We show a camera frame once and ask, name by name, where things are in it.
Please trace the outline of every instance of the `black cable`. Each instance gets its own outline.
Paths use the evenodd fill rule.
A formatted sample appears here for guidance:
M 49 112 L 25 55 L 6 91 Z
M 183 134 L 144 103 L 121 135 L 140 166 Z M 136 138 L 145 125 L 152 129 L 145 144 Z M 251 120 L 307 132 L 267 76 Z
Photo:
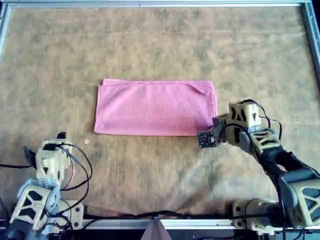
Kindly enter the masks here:
M 74 162 L 73 162 L 72 159 L 70 159 L 70 161 L 71 161 L 71 165 L 72 165 L 72 174 L 71 174 L 71 176 L 70 176 L 70 179 L 69 179 L 68 183 L 67 183 L 63 188 L 61 188 L 60 191 L 65 190 L 65 189 L 69 186 L 69 184 L 71 183 L 71 181 L 73 180 L 73 178 L 74 178 L 74 176 L 75 176 L 75 172 L 74 172 L 74 171 L 75 171 Z
M 65 213 L 65 212 L 69 211 L 70 209 L 74 208 L 75 206 L 77 206 L 79 203 L 81 203 L 86 198 L 86 196 L 88 195 L 88 192 L 89 192 L 89 180 L 90 180 L 90 178 L 89 178 L 89 175 L 88 175 L 88 172 L 87 172 L 86 168 L 83 166 L 83 164 L 81 162 L 78 161 L 78 159 L 75 156 L 73 156 L 67 149 L 62 147 L 60 144 L 59 145 L 56 144 L 55 146 L 57 148 L 61 149 L 63 152 L 65 152 L 70 158 L 72 158 L 72 160 L 74 160 L 75 163 L 77 163 L 83 169 L 83 171 L 85 172 L 85 175 L 86 175 L 86 181 L 84 181 L 84 183 L 87 183 L 87 188 L 86 188 L 85 194 L 83 195 L 83 197 L 80 200 L 78 200 L 76 203 L 74 203 L 70 207 L 66 208 L 65 210 L 62 210 L 62 211 L 58 212 L 57 214 L 53 215 L 53 216 L 60 216 L 63 213 Z
M 252 100 L 252 99 L 246 99 L 246 100 L 243 100 L 243 101 L 241 102 L 241 104 L 245 104 L 245 103 L 253 103 L 253 104 L 257 105 L 259 108 L 261 108 L 262 111 L 263 111 L 263 113 L 264 113 L 264 115 L 265 115 L 266 120 L 268 121 L 268 128 L 271 127 L 270 118 L 267 117 L 266 111 L 265 111 L 264 107 L 263 107 L 260 103 L 258 103 L 258 102 L 255 101 L 255 100 Z
M 25 166 L 25 165 L 9 165 L 9 164 L 0 164 L 1 168 L 9 168 L 9 169 L 28 169 L 32 167 L 32 165 Z
M 266 111 L 265 111 L 264 107 L 263 107 L 260 103 L 258 103 L 258 102 L 255 101 L 255 100 L 252 100 L 252 99 L 243 100 L 241 103 L 242 103 L 242 104 L 244 104 L 244 103 L 253 103 L 253 104 L 256 104 L 259 108 L 261 108 L 262 111 L 263 111 L 263 113 L 264 113 L 264 116 L 259 116 L 259 117 L 260 117 L 260 118 L 263 118 L 263 119 L 266 119 L 266 120 L 268 121 L 268 128 L 271 127 L 271 122 L 270 122 L 270 120 L 271 120 L 271 121 L 274 121 L 274 122 L 277 122 L 277 123 L 279 124 L 279 136 L 278 136 L 278 138 L 279 138 L 279 140 L 281 140 L 281 137 L 282 137 L 282 124 L 281 124 L 278 120 L 268 117 L 267 114 L 266 114 Z
M 260 118 L 262 118 L 262 119 L 266 119 L 267 117 L 266 116 L 259 116 Z M 276 123 L 278 123 L 279 124 L 279 136 L 278 136 L 278 138 L 279 138 L 279 140 L 281 140 L 281 137 L 282 137 L 282 124 L 281 124 L 281 122 L 279 122 L 278 120 L 276 120 L 276 119 L 273 119 L 273 118 L 269 118 L 271 121 L 274 121 L 274 122 L 276 122 Z
M 300 237 L 302 236 L 302 234 L 305 235 L 305 231 L 306 231 L 306 229 L 305 229 L 305 228 L 302 228 L 302 230 L 300 231 L 299 235 L 296 236 L 295 239 L 293 239 L 293 240 L 298 240 L 298 239 L 300 239 Z
M 69 187 L 69 188 L 65 188 L 65 189 L 61 189 L 61 191 L 69 191 L 69 190 L 73 190 L 73 189 L 77 189 L 77 188 L 79 188 L 79 187 L 81 187 L 82 185 L 84 185 L 84 184 L 86 184 L 87 182 L 89 182 L 89 180 L 92 178 L 92 174 L 93 174 L 93 167 L 92 167 L 92 164 L 91 164 L 91 162 L 89 161 L 89 158 L 87 157 L 87 155 L 85 154 L 85 152 L 80 148 L 80 147 L 78 147 L 78 146 L 76 146 L 76 145 L 73 145 L 73 144 L 68 144 L 68 143 L 62 143 L 62 144 L 57 144 L 56 145 L 56 147 L 58 147 L 58 148 L 60 148 L 61 149 L 61 146 L 71 146 L 71 147 L 74 147 L 74 148 L 76 148 L 76 149 L 78 149 L 82 154 L 83 154 L 83 156 L 85 157 L 85 160 L 87 161 L 87 163 L 89 164 L 89 166 L 90 166 L 90 176 L 86 179 L 86 180 L 84 180 L 84 181 L 82 181 L 81 183 L 79 183 L 78 185 L 76 185 L 76 186 L 73 186 L 73 187 Z
M 0 197 L 0 205 L 2 206 L 3 208 L 3 211 L 4 211 L 4 217 L 5 217 L 5 228 L 8 229 L 9 227 L 9 212 L 8 212 L 8 209 L 4 203 L 4 201 L 2 200 L 2 198 Z

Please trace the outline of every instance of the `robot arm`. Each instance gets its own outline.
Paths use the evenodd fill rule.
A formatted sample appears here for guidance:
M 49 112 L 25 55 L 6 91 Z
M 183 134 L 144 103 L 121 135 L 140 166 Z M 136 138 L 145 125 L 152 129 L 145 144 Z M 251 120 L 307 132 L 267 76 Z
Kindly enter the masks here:
M 229 143 L 241 148 L 257 160 L 277 190 L 279 203 L 255 201 L 260 206 L 251 213 L 269 215 L 262 225 L 281 228 L 320 225 L 319 173 L 284 150 L 273 129 L 261 126 L 255 101 L 230 103 L 229 113 L 213 118 L 213 125 L 209 131 L 197 134 L 199 147 Z
M 65 177 L 65 170 L 71 165 L 71 159 L 64 148 L 71 154 L 72 143 L 61 132 L 56 139 L 44 140 L 37 154 L 24 148 L 28 162 L 36 169 L 36 179 L 28 179 L 19 189 L 17 205 L 10 218 L 6 239 L 47 239 L 49 234 L 58 234 L 64 229 L 82 227 L 84 206 L 75 200 L 61 199 L 60 189 Z

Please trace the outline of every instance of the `towel fold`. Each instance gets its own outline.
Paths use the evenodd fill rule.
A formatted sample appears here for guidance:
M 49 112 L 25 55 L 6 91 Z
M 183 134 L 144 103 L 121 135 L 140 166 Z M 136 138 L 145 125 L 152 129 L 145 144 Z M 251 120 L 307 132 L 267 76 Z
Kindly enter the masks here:
M 94 132 L 195 136 L 212 126 L 217 98 L 210 81 L 127 81 L 98 86 Z

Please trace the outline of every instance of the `aluminum frame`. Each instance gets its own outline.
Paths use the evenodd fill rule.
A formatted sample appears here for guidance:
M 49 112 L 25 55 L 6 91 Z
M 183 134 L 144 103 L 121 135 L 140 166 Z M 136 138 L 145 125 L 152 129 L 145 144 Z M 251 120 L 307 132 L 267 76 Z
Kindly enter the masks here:
M 84 219 L 82 227 L 92 219 Z M 93 222 L 86 230 L 138 230 L 146 229 L 149 219 L 100 219 Z M 230 219 L 161 219 L 166 230 L 239 230 Z M 306 227 L 320 230 L 320 226 Z
M 312 54 L 317 86 L 320 90 L 320 33 L 311 0 L 3 0 L 0 12 L 0 57 L 12 8 L 129 8 L 129 7 L 289 7 L 300 6 Z M 166 229 L 234 230 L 229 219 L 164 219 Z M 146 229 L 149 220 L 105 219 L 87 229 Z

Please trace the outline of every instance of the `pink towel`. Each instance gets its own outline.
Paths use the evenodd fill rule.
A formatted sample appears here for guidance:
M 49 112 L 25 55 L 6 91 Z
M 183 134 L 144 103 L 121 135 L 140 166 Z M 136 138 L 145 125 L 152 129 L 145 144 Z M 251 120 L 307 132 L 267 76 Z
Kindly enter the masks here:
M 195 136 L 217 115 L 210 81 L 127 81 L 98 86 L 94 132 L 138 136 Z

